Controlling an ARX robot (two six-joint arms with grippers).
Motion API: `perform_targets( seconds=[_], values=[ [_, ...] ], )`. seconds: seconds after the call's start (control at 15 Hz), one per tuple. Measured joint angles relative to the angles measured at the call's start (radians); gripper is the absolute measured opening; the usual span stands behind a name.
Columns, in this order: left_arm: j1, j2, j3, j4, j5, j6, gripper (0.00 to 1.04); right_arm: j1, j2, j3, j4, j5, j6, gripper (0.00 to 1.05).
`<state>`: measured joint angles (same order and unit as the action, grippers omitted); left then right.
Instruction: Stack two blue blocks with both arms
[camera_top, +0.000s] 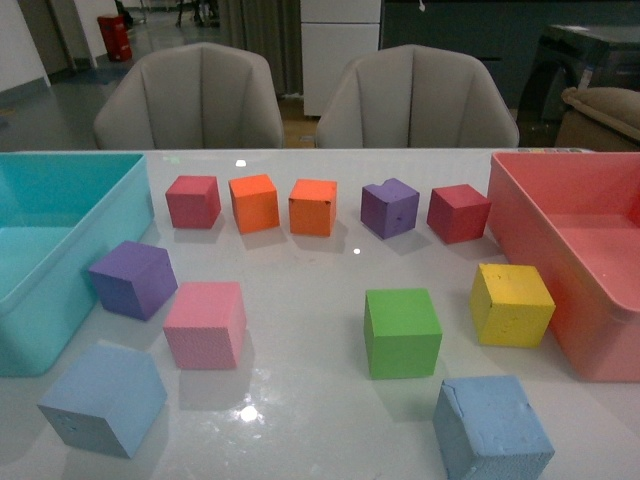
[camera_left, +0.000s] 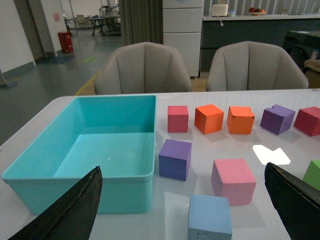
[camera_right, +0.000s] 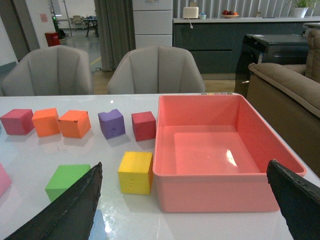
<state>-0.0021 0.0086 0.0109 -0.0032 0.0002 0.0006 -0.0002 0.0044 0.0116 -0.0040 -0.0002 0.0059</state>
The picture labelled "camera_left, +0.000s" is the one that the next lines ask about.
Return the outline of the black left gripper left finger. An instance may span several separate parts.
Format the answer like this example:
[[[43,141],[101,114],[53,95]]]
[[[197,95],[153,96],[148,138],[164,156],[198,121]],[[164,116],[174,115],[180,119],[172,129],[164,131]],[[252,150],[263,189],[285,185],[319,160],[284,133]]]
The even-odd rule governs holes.
[[[88,240],[98,212],[103,175],[96,166],[11,240]]]

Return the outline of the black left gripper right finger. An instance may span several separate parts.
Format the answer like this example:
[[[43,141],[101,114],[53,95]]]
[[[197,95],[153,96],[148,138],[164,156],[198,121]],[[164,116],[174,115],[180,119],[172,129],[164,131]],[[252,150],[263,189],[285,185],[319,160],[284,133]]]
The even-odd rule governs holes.
[[[292,240],[320,238],[320,191],[281,167],[269,162],[264,184]]]

